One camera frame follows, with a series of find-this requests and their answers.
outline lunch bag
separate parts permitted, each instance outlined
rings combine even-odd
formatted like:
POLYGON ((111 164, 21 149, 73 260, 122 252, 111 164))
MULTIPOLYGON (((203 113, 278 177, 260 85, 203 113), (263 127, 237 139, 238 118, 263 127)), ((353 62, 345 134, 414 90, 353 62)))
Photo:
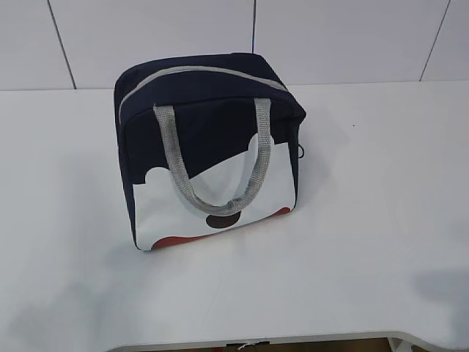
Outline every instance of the lunch bag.
POLYGON ((305 111, 256 54, 161 59, 114 90, 133 240, 150 250, 290 212, 305 111))

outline brown circle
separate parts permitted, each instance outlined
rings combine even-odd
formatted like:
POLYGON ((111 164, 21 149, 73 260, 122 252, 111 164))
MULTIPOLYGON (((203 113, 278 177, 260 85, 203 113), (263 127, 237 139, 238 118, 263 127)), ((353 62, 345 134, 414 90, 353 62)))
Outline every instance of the brown circle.
POLYGON ((230 227, 236 224, 237 221, 240 219, 240 217, 241 217, 241 212, 238 212, 230 216, 209 215, 205 219, 205 221, 207 222, 208 226, 213 227, 214 229, 224 229, 226 227, 230 227))

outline white wall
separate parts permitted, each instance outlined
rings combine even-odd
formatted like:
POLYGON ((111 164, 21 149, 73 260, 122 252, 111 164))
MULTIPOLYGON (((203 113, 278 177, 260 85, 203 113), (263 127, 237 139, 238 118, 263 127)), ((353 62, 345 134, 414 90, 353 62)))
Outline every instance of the white wall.
POLYGON ((72 88, 46 1, 0 1, 0 90, 72 88))
MULTIPOLYGON (((257 0, 288 84, 469 79, 469 0, 257 0), (432 55, 429 53, 433 42, 432 55)), ((78 88, 169 56, 251 51, 254 0, 51 0, 78 88)), ((47 0, 0 1, 0 89, 70 89, 47 0)))
POLYGON ((469 1, 452 0, 426 66, 425 81, 469 79, 469 1))
POLYGON ((253 0, 53 0, 78 88, 112 87, 136 64, 251 51, 253 0))
POLYGON ((446 0, 258 0, 255 51, 287 84, 418 81, 446 0))

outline gray handle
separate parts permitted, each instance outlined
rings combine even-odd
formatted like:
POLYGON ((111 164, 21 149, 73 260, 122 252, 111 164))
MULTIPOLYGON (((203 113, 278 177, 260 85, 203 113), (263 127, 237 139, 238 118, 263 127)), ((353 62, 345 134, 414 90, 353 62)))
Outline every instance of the gray handle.
POLYGON ((156 120, 160 125, 164 153, 174 183, 184 198, 204 213, 215 216, 236 214, 252 203, 264 183, 270 161, 270 99, 254 98, 254 105, 256 106, 259 137, 256 163, 243 195, 230 200, 225 205, 211 205, 196 195, 181 156, 174 109, 172 106, 153 106, 156 120))

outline zipper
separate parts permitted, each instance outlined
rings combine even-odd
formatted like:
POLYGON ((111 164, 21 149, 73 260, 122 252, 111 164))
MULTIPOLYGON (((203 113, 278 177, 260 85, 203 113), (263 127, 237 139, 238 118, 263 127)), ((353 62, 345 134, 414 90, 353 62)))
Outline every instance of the zipper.
POLYGON ((124 98, 121 100, 120 105, 119 105, 119 124, 121 123, 120 119, 120 112, 122 110, 122 105, 124 105, 125 101, 130 98, 133 94, 138 92, 141 88, 146 86, 148 83, 151 81, 167 76, 167 75, 172 75, 174 73, 182 73, 182 72, 191 72, 191 71, 199 71, 199 72, 218 72, 218 73, 226 73, 232 76, 238 76, 242 78, 249 79, 251 81, 256 81, 259 83, 263 83, 265 85, 268 85, 269 87, 278 89, 278 90, 283 90, 284 92, 288 92, 288 89, 283 85, 278 83, 277 81, 274 81, 272 79, 267 79, 267 78, 261 78, 261 77, 256 77, 249 75, 247 73, 241 72, 241 71, 236 71, 236 70, 230 70, 229 68, 222 68, 222 67, 212 67, 212 66, 176 66, 176 67, 170 67, 170 68, 165 68, 164 70, 159 70, 155 73, 152 73, 151 75, 147 76, 146 78, 142 79, 134 89, 132 89, 128 94, 124 96, 124 98))

